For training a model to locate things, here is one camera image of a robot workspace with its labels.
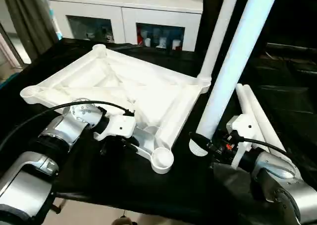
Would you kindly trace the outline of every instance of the white tube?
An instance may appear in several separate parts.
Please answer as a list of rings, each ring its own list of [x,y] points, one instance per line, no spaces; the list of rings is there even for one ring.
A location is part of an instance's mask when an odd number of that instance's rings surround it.
[[[221,10],[215,25],[214,31],[212,33],[211,41],[208,46],[208,50],[205,56],[205,60],[202,66],[202,69],[197,76],[202,82],[208,83],[210,85],[211,73],[214,67],[214,64],[217,60],[220,47],[224,38],[224,35],[227,31],[230,18],[236,4],[237,0],[223,0]]]
[[[241,106],[241,110],[242,110],[242,113],[244,114],[247,114],[249,115],[250,119],[251,119],[251,124],[252,124],[252,127],[254,129],[254,132],[255,132],[255,139],[256,140],[259,140],[259,141],[262,141],[262,142],[265,142],[265,139],[262,135],[262,132],[261,132],[261,129],[258,125],[258,122],[256,120],[256,117],[254,116],[254,113],[252,111],[252,107],[251,107],[251,104],[248,100],[248,97],[244,91],[244,88],[241,84],[237,84],[236,86],[236,92],[237,92],[237,95],[238,95],[238,99],[239,99],[239,103],[240,103],[240,106]],[[261,147],[263,150],[266,150],[267,152],[269,152],[269,149],[266,147],[266,146],[263,146],[263,145],[260,145],[260,144],[256,144],[256,143],[253,143],[253,146],[254,147]]]
[[[248,0],[198,125],[197,133],[212,139],[273,3],[274,0]],[[207,154],[192,140],[189,147],[197,156]]]
[[[248,97],[248,100],[251,104],[252,111],[257,119],[257,122],[260,126],[261,132],[265,138],[265,141],[269,144],[272,144],[275,147],[278,147],[279,149],[282,149],[285,151],[285,148],[281,141],[279,140],[274,128],[272,127],[271,123],[269,122],[266,114],[264,113],[260,103],[258,102],[256,96],[254,95],[251,87],[249,85],[244,85],[243,89]],[[291,161],[287,156],[270,149],[270,152],[278,157],[281,157],[284,160]]]

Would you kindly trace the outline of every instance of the white cabinet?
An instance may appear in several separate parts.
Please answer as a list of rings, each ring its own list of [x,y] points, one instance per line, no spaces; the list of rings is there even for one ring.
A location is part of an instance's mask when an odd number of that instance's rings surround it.
[[[203,0],[49,0],[64,37],[194,51]]]

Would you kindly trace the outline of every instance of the cabinet glass door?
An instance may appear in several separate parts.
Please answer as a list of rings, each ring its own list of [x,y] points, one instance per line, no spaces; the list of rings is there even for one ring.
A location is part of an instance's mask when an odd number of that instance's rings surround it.
[[[168,50],[182,50],[184,27],[136,23],[139,45]]]
[[[122,8],[127,43],[194,51],[201,15],[139,8]]]
[[[120,7],[63,1],[50,6],[64,38],[125,43]]]
[[[114,43],[111,20],[67,15],[75,39]]]

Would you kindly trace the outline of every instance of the black tablecloth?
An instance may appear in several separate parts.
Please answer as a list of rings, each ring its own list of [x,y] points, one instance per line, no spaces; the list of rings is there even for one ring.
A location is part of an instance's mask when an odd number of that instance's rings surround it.
[[[28,105],[19,96],[26,86],[35,85],[91,50],[89,41],[63,39],[0,90],[0,139],[15,125],[44,109]],[[123,54],[197,76],[203,58],[188,52],[165,52],[132,45],[109,44]],[[254,59],[250,60],[242,83],[252,86],[284,146],[296,155],[304,179],[315,186],[317,151],[316,102],[313,65]],[[272,204],[254,201],[249,175],[216,165],[210,158],[194,156],[188,147],[190,131],[195,131],[209,94],[201,95],[173,146],[174,165],[167,174],[152,171],[150,162],[112,145],[104,156],[102,143],[85,132],[70,152],[54,182],[59,197],[109,205],[135,212],[156,214],[194,224],[231,221],[246,224],[281,224]],[[222,117],[220,128],[241,113],[235,94]],[[51,113],[20,130],[0,153],[3,173],[17,156],[28,150],[36,137],[57,114]]]

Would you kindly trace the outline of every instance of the black cable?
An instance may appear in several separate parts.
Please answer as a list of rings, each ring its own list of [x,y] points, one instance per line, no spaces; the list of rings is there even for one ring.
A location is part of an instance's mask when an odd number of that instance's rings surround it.
[[[250,139],[250,138],[244,138],[244,137],[241,137],[241,140],[245,141],[245,142],[252,142],[252,143],[257,143],[257,144],[260,144],[260,145],[263,145],[263,146],[266,146],[266,147],[269,147],[269,148],[272,148],[274,150],[276,150],[277,152],[285,155],[285,156],[289,156],[287,152],[285,152],[284,150],[278,148],[278,147],[275,147],[273,146],[272,144],[269,144],[267,142],[262,142],[262,141],[259,141],[259,140],[255,140],[255,139]]]
[[[64,108],[64,107],[68,107],[68,106],[73,106],[73,105],[85,105],[85,104],[101,104],[101,105],[109,105],[109,106],[113,106],[113,107],[116,107],[118,109],[121,109],[125,112],[125,114],[127,115],[131,115],[131,112],[127,109],[125,109],[124,107],[121,107],[119,105],[116,105],[116,104],[113,104],[113,103],[109,103],[109,102],[104,102],[104,101],[77,101],[77,102],[71,102],[71,103],[67,103],[67,104],[63,104],[63,105],[57,105],[57,106],[54,106],[52,108],[49,108],[47,110],[44,110],[43,112],[37,114],[37,115],[34,115],[33,117],[25,120],[24,122],[22,122],[21,124],[19,124],[18,126],[16,126],[12,131],[10,131],[8,133],[8,135],[5,137],[5,139],[1,142],[0,144],[0,151],[3,149],[3,147],[5,146],[5,144],[7,143],[7,141],[20,129],[22,128],[24,125],[26,125],[27,123],[29,123],[30,121],[33,121],[34,119],[48,113],[48,112],[51,112],[51,111],[54,111],[54,110],[58,110],[58,109],[61,109],[61,108]]]

